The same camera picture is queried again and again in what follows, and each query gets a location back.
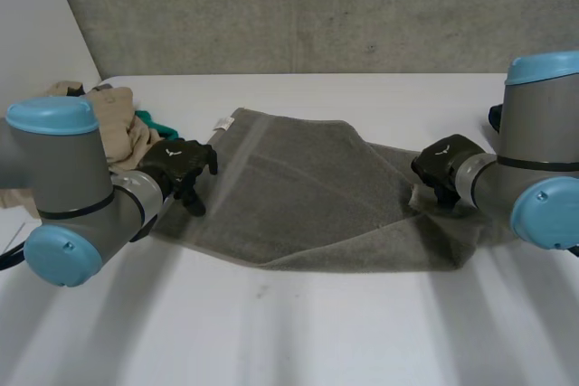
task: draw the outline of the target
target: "beige cloth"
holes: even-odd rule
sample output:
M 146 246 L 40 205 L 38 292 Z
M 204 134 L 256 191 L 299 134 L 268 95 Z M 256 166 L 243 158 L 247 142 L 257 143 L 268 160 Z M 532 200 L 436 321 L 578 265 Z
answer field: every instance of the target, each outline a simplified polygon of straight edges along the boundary
M 79 89 L 80 86 L 82 84 L 75 81 L 59 81 L 46 91 L 46 95 L 66 95 L 69 88 Z M 100 137 L 111 172 L 135 169 L 149 148 L 163 140 L 155 129 L 135 116 L 133 92 L 129 88 L 94 89 L 85 98 L 92 102 L 99 120 Z M 38 218 L 30 190 L 0 190 L 0 207 L 17 205 L 23 205 Z

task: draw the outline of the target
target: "white surface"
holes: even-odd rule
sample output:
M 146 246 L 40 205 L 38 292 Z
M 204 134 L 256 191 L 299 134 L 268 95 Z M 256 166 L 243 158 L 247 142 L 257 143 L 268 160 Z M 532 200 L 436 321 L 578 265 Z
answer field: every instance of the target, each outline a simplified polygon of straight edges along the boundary
M 486 145 L 501 75 L 126 77 L 141 108 L 206 140 L 238 107 L 345 119 L 369 141 Z M 29 231 L 32 224 L 24 228 Z M 513 243 L 461 271 L 243 268 L 142 240 L 78 288 L 0 274 L 6 385 L 576 385 L 579 262 Z
M 59 80 L 100 80 L 66 0 L 0 0 L 0 113 Z

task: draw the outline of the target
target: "concrete wall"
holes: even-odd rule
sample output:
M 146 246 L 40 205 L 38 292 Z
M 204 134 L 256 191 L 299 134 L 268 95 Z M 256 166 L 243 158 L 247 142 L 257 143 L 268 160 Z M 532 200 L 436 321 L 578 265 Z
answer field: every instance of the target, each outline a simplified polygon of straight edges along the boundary
M 69 0 L 103 77 L 502 72 L 579 49 L 579 0 Z
M 66 0 L 0 0 L 0 10 L 0 117 L 56 81 L 100 81 Z

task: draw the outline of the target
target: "towel label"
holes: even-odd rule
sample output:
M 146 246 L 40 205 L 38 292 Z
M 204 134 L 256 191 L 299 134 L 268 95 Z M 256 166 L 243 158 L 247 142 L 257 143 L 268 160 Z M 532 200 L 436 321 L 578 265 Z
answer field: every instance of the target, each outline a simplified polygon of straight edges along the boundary
M 235 118 L 232 117 L 221 118 L 217 121 L 217 124 L 215 124 L 214 130 L 221 129 L 227 131 L 229 127 L 232 126 L 234 120 Z

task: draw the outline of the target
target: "light blue joint cap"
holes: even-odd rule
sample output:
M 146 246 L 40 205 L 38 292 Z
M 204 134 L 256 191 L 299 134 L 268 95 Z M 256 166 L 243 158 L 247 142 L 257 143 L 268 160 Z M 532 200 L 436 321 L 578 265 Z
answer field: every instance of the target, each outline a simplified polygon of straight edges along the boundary
M 83 135 L 99 128 L 92 103 L 82 97 L 40 97 L 8 108 L 6 121 L 14 128 L 49 136 Z
M 530 186 L 510 215 L 510 226 L 521 239 L 543 249 L 579 245 L 579 179 L 557 176 Z
M 510 64 L 505 84 L 522 85 L 571 74 L 579 74 L 579 52 L 534 54 L 516 58 Z
M 86 239 L 66 228 L 43 225 L 24 243 L 26 262 L 42 279 L 59 287 L 77 287 L 102 267 L 99 252 Z

